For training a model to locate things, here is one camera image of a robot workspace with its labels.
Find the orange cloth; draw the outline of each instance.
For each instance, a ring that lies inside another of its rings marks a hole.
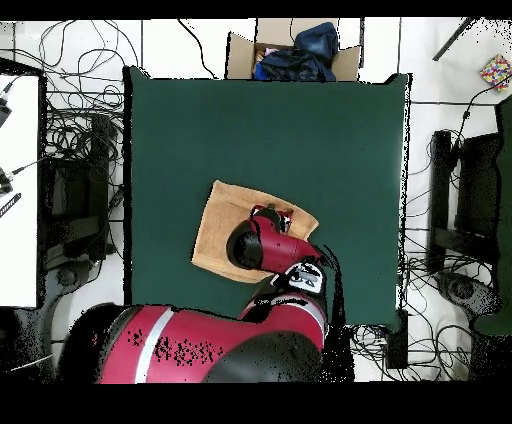
[[[263,271],[248,271],[229,262],[226,242],[233,229],[249,218],[255,205],[275,204],[277,210],[293,209],[288,234],[307,240],[318,226],[309,213],[285,200],[261,191],[215,181],[206,202],[192,255],[192,263],[234,281],[258,283],[271,275]]]

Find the black cable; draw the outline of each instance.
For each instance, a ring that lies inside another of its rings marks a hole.
[[[425,168],[423,168],[421,171],[416,171],[416,172],[409,172],[408,173],[408,176],[413,176],[413,175],[419,175],[419,174],[422,174],[423,172],[425,172],[431,165],[432,163],[432,142],[434,141],[434,136],[432,135],[432,137],[430,137],[430,141],[428,142],[427,146],[425,147],[425,150],[427,152],[427,156],[429,157],[429,161],[427,163],[427,166],[425,166]]]
[[[429,210],[430,210],[430,205],[427,207],[427,209],[425,210],[425,212],[419,213],[419,214],[417,214],[417,215],[406,215],[405,217],[406,217],[406,218],[417,218],[418,216],[423,216],[423,215],[425,215]]]
[[[116,45],[114,49],[107,49],[106,42],[101,32],[99,31],[96,24],[91,21],[96,33],[99,35],[99,38],[102,41],[101,49],[91,49],[85,53],[82,53],[79,57],[78,61],[78,72],[66,72],[61,69],[62,72],[57,71],[53,68],[59,66],[62,61],[65,46],[66,46],[66,31],[68,28],[73,25],[76,21],[61,21],[57,24],[51,25],[48,27],[41,36],[41,41],[39,44],[39,52],[40,57],[37,58],[34,55],[24,51],[17,49],[17,52],[24,57],[29,57],[30,59],[36,61],[40,64],[41,68],[45,71],[45,74],[48,78],[49,84],[53,85],[54,88],[55,83],[52,80],[52,75],[57,75],[61,78],[62,81],[65,81],[71,87],[74,88],[75,93],[69,94],[66,98],[63,94],[60,94],[62,100],[69,105],[69,108],[56,108],[53,106],[52,98],[54,97],[54,92],[52,92],[48,97],[48,140],[46,143],[46,153],[48,154],[48,150],[54,149],[59,150],[64,148],[68,154],[64,155],[62,159],[65,160],[83,160],[88,163],[91,167],[96,170],[104,167],[106,165],[105,162],[99,163],[98,161],[93,161],[90,157],[88,157],[88,153],[90,151],[89,144],[91,140],[91,127],[90,127],[90,118],[97,114],[106,115],[109,120],[112,122],[113,127],[117,131],[118,134],[122,134],[123,131],[123,122],[122,122],[122,104],[123,104],[123,94],[117,87],[112,86],[111,84],[107,85],[104,91],[101,94],[96,96],[91,96],[83,92],[82,90],[82,78],[93,78],[98,80],[107,80],[104,78],[96,78],[90,75],[85,75],[91,73],[96,70],[100,66],[104,65],[108,61],[118,57],[121,59],[122,64],[124,64],[124,60],[117,52],[117,48],[119,45],[119,35],[121,34],[125,37],[132,47],[132,51],[134,52],[135,60],[138,63],[138,58],[126,34],[124,34],[115,22],[103,21],[106,25],[112,27],[116,30]],[[49,63],[46,61],[46,52],[45,52],[45,39],[54,31],[57,27],[64,24],[62,29],[62,39],[61,39],[61,47],[60,54],[57,60],[54,63]],[[101,56],[105,53],[109,53],[108,57],[104,60],[100,61]],[[92,66],[85,70],[80,70],[80,61],[86,56],[94,54],[95,60]],[[71,79],[77,78],[78,83],[74,84]],[[110,138],[110,140],[101,142],[106,143],[106,147],[109,151],[109,163],[114,164],[115,167],[119,165],[119,160],[122,159],[123,151],[121,150],[121,154],[119,154],[117,147],[121,144],[117,141],[117,134],[115,137]],[[106,182],[109,185],[115,186],[111,181],[112,174],[107,177]]]
[[[114,236],[112,235],[112,227],[110,226],[110,224],[108,226],[108,232],[110,234],[110,239],[112,240],[112,246],[114,246],[114,249],[116,250],[117,255],[121,258],[122,261],[124,261],[123,256],[119,253],[119,250],[117,250],[117,246],[114,242]]]
[[[94,277],[92,280],[89,280],[87,281],[86,284],[89,284],[89,283],[92,283],[93,281],[96,281],[98,279],[98,277],[100,276],[101,274],[101,268],[103,267],[103,261],[100,261],[100,266],[98,268],[98,273],[96,274],[96,277]]]
[[[294,39],[293,39],[293,37],[292,37],[292,25],[293,25],[293,19],[294,19],[294,18],[292,18],[292,20],[290,21],[290,38],[292,39],[292,42],[293,42],[293,44],[295,45],[295,40],[294,40]]]
[[[18,78],[21,78],[23,75],[16,76],[11,82],[9,82],[2,91],[0,91],[0,97],[2,94],[7,94],[9,90],[11,89],[12,85],[16,82]]]
[[[422,281],[423,281],[423,283],[424,283],[424,284],[423,284],[423,286],[430,286],[430,287],[432,287],[435,291],[439,292],[439,289],[438,289],[436,286],[433,286],[432,284],[430,284],[430,283],[428,282],[428,280],[424,280],[424,279],[423,279],[423,277],[420,277],[420,276],[419,276],[418,274],[416,274],[414,271],[411,271],[411,273],[413,273],[416,277],[418,277],[420,280],[422,280]]]
[[[27,169],[28,167],[32,166],[32,165],[35,165],[36,163],[39,163],[39,162],[42,162],[43,160],[46,160],[46,159],[50,159],[52,158],[53,156],[55,155],[59,155],[59,154],[62,154],[62,153],[66,153],[66,152],[70,152],[71,150],[70,149],[61,149],[57,152],[54,152],[54,153],[50,153],[48,156],[45,156],[44,158],[41,158],[41,159],[38,159],[32,163],[29,163],[28,165],[25,165],[25,166],[21,166],[20,168],[17,168],[15,169],[14,171],[11,172],[12,175],[18,175],[21,171],[24,171],[25,169]]]
[[[414,201],[414,200],[416,200],[416,199],[419,199],[420,197],[424,196],[425,194],[430,193],[431,191],[432,191],[432,189],[430,188],[430,189],[428,189],[427,191],[425,191],[425,192],[421,193],[420,195],[418,195],[418,196],[416,196],[416,197],[413,197],[411,200],[408,200],[408,201],[407,201],[406,205],[408,205],[409,203],[413,202],[413,201]]]
[[[503,78],[502,80],[500,80],[499,82],[491,85],[490,87],[486,88],[485,90],[482,90],[482,91],[479,91],[478,93],[476,93],[473,98],[470,100],[469,104],[468,104],[468,107],[466,108],[466,111],[464,112],[464,114],[462,115],[462,124],[460,126],[460,130],[459,130],[459,137],[457,137],[457,139],[455,140],[455,145],[459,145],[459,141],[460,141],[460,135],[462,135],[462,130],[464,129],[464,124],[466,122],[466,120],[469,118],[469,109],[471,108],[471,106],[473,105],[473,102],[475,101],[475,99],[480,96],[481,94],[487,92],[487,91],[490,91],[492,90],[493,88],[496,88],[498,87],[499,85],[505,83],[507,80],[510,79],[510,77],[512,77],[512,73],[509,73],[505,78]]]
[[[210,71],[206,65],[204,64],[204,57],[203,57],[203,46],[201,45],[201,42],[199,41],[199,39],[196,37],[196,35],[190,30],[190,28],[188,28],[183,22],[181,22],[181,19],[178,19],[178,23],[183,27],[185,28],[185,30],[192,36],[194,37],[194,40],[196,40],[198,46],[199,46],[199,50],[201,52],[201,63],[203,64],[203,68],[208,71],[208,73],[212,76],[213,79],[218,79],[212,71]]]
[[[409,241],[413,242],[416,246],[421,247],[421,248],[422,248],[422,249],[424,249],[425,251],[427,250],[427,249],[425,248],[425,246],[422,246],[421,244],[419,244],[417,241],[413,240],[413,239],[412,239],[412,238],[410,238],[409,236],[405,236],[405,238],[406,238],[407,240],[409,240]]]
[[[443,333],[443,331],[449,329],[449,328],[457,328],[459,330],[462,330],[464,331],[467,335],[469,335],[471,337],[471,339],[473,339],[473,335],[470,333],[469,330],[465,329],[464,327],[461,327],[460,325],[455,325],[455,324],[450,324],[450,325],[445,325],[444,327],[442,327],[438,332],[437,332],[437,335],[436,335],[436,338],[435,338],[435,344],[434,344],[434,348],[435,348],[435,351],[436,351],[436,354],[439,356],[439,337],[441,336],[441,334]],[[445,368],[445,365],[443,363],[443,361],[441,359],[439,359],[439,364],[441,365],[441,368],[443,370],[443,372],[448,376],[448,378],[452,381],[456,381],[455,378],[453,378],[451,376],[450,373],[448,373],[448,371],[446,370]]]
[[[334,254],[334,252],[329,249],[328,246],[324,245],[325,249],[330,254],[330,260],[334,264],[334,301],[333,301],[333,310],[337,311],[332,319],[332,322],[335,325],[339,325],[340,327],[345,326],[346,324],[346,316],[345,316],[345,301],[344,301],[344,295],[343,295],[343,283],[341,281],[341,267],[340,263],[338,262],[338,258]]]
[[[422,299],[425,301],[425,307],[424,307],[424,308],[423,308],[423,310],[421,311],[421,314],[424,314],[424,313],[425,313],[425,311],[428,309],[428,301],[427,301],[427,299],[425,298],[425,296],[423,296],[423,294],[421,293],[421,291],[419,291],[419,290],[418,290],[417,292],[418,292],[418,294],[422,297]],[[410,303],[406,301],[406,302],[405,302],[405,306],[407,306],[407,305],[410,305]]]

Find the cable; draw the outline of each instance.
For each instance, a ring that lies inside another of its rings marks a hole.
[[[405,217],[406,217],[406,218],[417,218],[418,216],[423,216],[423,215],[425,215],[429,210],[430,210],[430,205],[427,207],[427,209],[425,210],[425,212],[419,213],[419,214],[417,214],[417,215],[406,215]]]
[[[65,153],[61,159],[64,160],[83,160],[91,167],[95,168],[97,172],[91,174],[90,178],[93,180],[99,179],[98,175],[101,175],[100,168],[104,167],[106,163],[100,163],[97,160],[93,160],[89,157],[90,152],[90,141],[92,137],[92,131],[90,126],[90,119],[92,116],[97,114],[105,115],[112,123],[112,126],[116,130],[116,134],[112,135],[110,140],[104,141],[101,139],[100,142],[106,143],[106,148],[109,153],[108,163],[114,165],[114,169],[112,174],[106,176],[106,181],[109,185],[115,186],[112,181],[112,175],[115,172],[115,168],[120,165],[120,159],[123,156],[123,150],[119,154],[118,146],[121,144],[117,141],[117,134],[122,134],[123,131],[123,122],[122,122],[122,105],[123,105],[123,94],[116,86],[110,84],[110,81],[119,81],[120,80],[111,80],[105,78],[97,78],[93,77],[90,74],[95,71],[99,67],[103,66],[107,62],[114,60],[116,58],[121,60],[121,63],[124,64],[124,59],[119,55],[117,49],[119,46],[120,36],[123,36],[130,47],[132,48],[132,52],[135,56],[135,61],[138,63],[137,54],[133,48],[131,41],[128,39],[126,34],[122,32],[117,24],[114,21],[102,21],[109,28],[113,28],[116,31],[116,42],[114,49],[107,49],[105,38],[101,34],[98,26],[91,21],[91,24],[101,39],[101,48],[100,49],[91,49],[87,52],[84,52],[80,55],[78,63],[77,63],[77,72],[67,72],[64,69],[55,69],[60,65],[60,62],[63,59],[65,53],[66,36],[68,29],[75,24],[77,21],[61,21],[57,24],[49,26],[45,31],[43,31],[41,36],[41,41],[39,43],[39,53],[40,57],[36,57],[29,52],[26,52],[21,49],[16,49],[16,52],[23,57],[28,57],[31,60],[34,60],[36,63],[40,65],[43,71],[48,78],[48,83],[53,86],[55,91],[50,91],[48,95],[48,128],[47,128],[47,142],[46,142],[46,154],[49,154],[52,150],[61,150],[61,152]],[[50,36],[50,34],[57,30],[58,27],[62,28],[61,33],[61,43],[60,43],[60,54],[56,61],[49,63],[46,59],[46,49],[45,49],[45,41]],[[81,70],[80,64],[83,58],[87,55],[94,55],[95,59],[93,64],[87,70]],[[67,96],[61,92],[61,90],[57,90],[57,87],[53,81],[53,76],[57,76],[61,81],[70,85],[74,89],[74,93],[70,93]],[[108,81],[103,91],[98,92],[97,94],[91,95],[87,94],[83,91],[82,88],[82,79],[83,78],[92,78],[95,80],[105,80]],[[53,98],[56,96],[60,97],[60,100],[63,100],[69,107],[66,108],[57,108],[53,104]]]
[[[181,19],[178,19],[178,23],[183,27],[185,28],[185,30],[192,36],[194,37],[194,40],[196,40],[198,46],[199,46],[199,50],[201,52],[201,63],[203,64],[203,68],[208,71],[208,73],[212,76],[213,79],[218,79],[212,71],[210,71],[206,65],[204,64],[204,57],[203,57],[203,46],[201,45],[201,42],[199,41],[199,39],[196,37],[196,35],[190,30],[190,28],[188,28],[183,22],[181,22]]]
[[[12,85],[16,82],[18,78],[21,78],[23,75],[18,75],[15,77],[9,84],[7,84],[2,91],[0,91],[0,97],[2,97],[3,94],[7,94],[9,90],[11,89]]]
[[[89,283],[92,283],[93,281],[96,281],[98,279],[98,277],[100,276],[101,274],[101,268],[103,266],[103,261],[100,261],[100,267],[98,268],[98,273],[96,274],[96,277],[94,277],[92,280],[89,280],[87,281],[87,283],[85,284],[89,284]]]
[[[435,351],[436,351],[436,355],[439,356],[439,337],[441,336],[442,332],[447,330],[448,328],[457,328],[459,330],[462,330],[464,331],[466,334],[468,334],[471,339],[473,339],[473,335],[469,332],[469,330],[461,327],[460,325],[455,325],[455,324],[450,324],[450,325],[445,325],[444,327],[442,327],[438,332],[437,332],[437,335],[436,335],[436,338],[435,338],[435,344],[434,344],[434,348],[435,348]],[[455,378],[453,378],[450,373],[448,373],[448,371],[446,370],[445,368],[445,365],[443,363],[443,361],[440,359],[439,360],[439,364],[441,365],[441,368],[443,369],[443,372],[448,376],[448,378],[452,381],[456,381]]]
[[[28,364],[22,365],[21,367],[13,368],[13,369],[11,369],[11,371],[16,371],[16,370],[20,370],[22,368],[31,367],[32,365],[38,364],[39,362],[42,362],[42,361],[46,361],[47,359],[50,359],[51,357],[53,357],[53,353],[51,355],[45,356],[44,358],[41,358],[36,361],[30,362]]]
[[[480,96],[481,94],[487,92],[487,91],[490,91],[492,90],[493,88],[496,88],[498,87],[499,85],[501,84],[504,84],[507,80],[510,79],[510,77],[512,77],[512,73],[509,73],[505,78],[501,79],[500,81],[498,81],[497,83],[495,83],[494,85],[491,85],[490,87],[486,88],[485,90],[482,90],[482,91],[479,91],[478,93],[476,93],[473,98],[470,100],[469,104],[468,104],[468,107],[466,108],[466,111],[464,112],[464,114],[462,115],[462,124],[460,126],[460,130],[459,130],[459,137],[457,137],[457,140],[455,140],[455,145],[459,145],[459,141],[460,141],[460,135],[462,135],[462,130],[464,129],[464,124],[466,122],[466,120],[469,118],[469,109],[471,108],[471,106],[473,105],[473,102],[475,101],[475,99]]]
[[[290,38],[292,39],[293,44],[295,44],[295,40],[294,40],[294,39],[293,39],[293,37],[292,37],[292,25],[293,25],[293,19],[294,19],[294,18],[292,18],[292,20],[290,21]]]
[[[427,146],[425,147],[425,150],[427,152],[427,156],[429,157],[429,161],[427,163],[427,166],[425,166],[425,168],[423,168],[421,171],[417,171],[417,172],[409,172],[408,173],[408,176],[413,176],[413,175],[419,175],[419,174],[422,174],[423,172],[425,172],[431,165],[432,163],[432,142],[434,141],[434,135],[432,135],[432,137],[430,137],[430,141],[428,142]]]
[[[65,153],[65,152],[70,152],[70,151],[71,151],[71,149],[62,149],[62,150],[59,150],[59,151],[57,151],[55,153],[51,153],[48,156],[45,156],[44,158],[41,158],[41,159],[36,160],[36,161],[34,161],[32,163],[29,163],[28,165],[25,165],[25,166],[22,166],[20,168],[15,169],[14,171],[10,172],[10,174],[12,176],[18,175],[21,171],[24,171],[25,169],[27,169],[28,167],[30,167],[32,165],[35,165],[36,163],[42,162],[43,160],[46,160],[46,159],[50,159],[50,158],[52,158],[55,155],[62,154],[62,153]]]
[[[425,191],[424,193],[421,193],[420,195],[416,196],[416,197],[413,197],[411,200],[408,200],[406,205],[408,205],[409,203],[413,202],[414,200],[416,199],[419,199],[420,197],[424,196],[425,194],[428,194],[432,191],[432,189],[428,189],[427,191]]]
[[[110,234],[110,240],[112,240],[112,246],[114,246],[114,249],[116,249],[117,255],[121,258],[122,261],[124,261],[123,255],[119,253],[119,250],[117,250],[117,246],[114,243],[114,236],[112,235],[112,228],[110,227],[110,224],[108,226],[108,232]]]

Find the green tabletop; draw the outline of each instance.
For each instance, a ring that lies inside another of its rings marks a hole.
[[[310,240],[341,263],[348,323],[394,322],[407,75],[322,84],[129,74],[132,303],[232,317],[246,305],[257,285],[190,262],[218,179],[314,215]]]

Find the floor tile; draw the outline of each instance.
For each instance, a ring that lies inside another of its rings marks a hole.
[[[461,34],[438,62],[432,58],[463,18],[402,18],[400,72],[412,73],[412,100],[468,103],[489,87],[479,72],[496,54],[512,61],[510,27],[504,22],[479,21]],[[479,103],[495,104],[510,94],[483,93]]]
[[[360,27],[359,18],[340,18],[338,20],[340,48],[346,49],[359,45]]]
[[[397,72],[399,22],[400,18],[365,18],[360,81],[383,83]]]
[[[254,39],[256,19],[184,19],[203,49],[206,67],[224,78],[230,31]],[[197,41],[176,19],[144,21],[144,69],[153,78],[211,78],[201,64]]]
[[[12,60],[12,53],[6,49],[12,49],[13,45],[13,25],[0,22],[0,57]]]

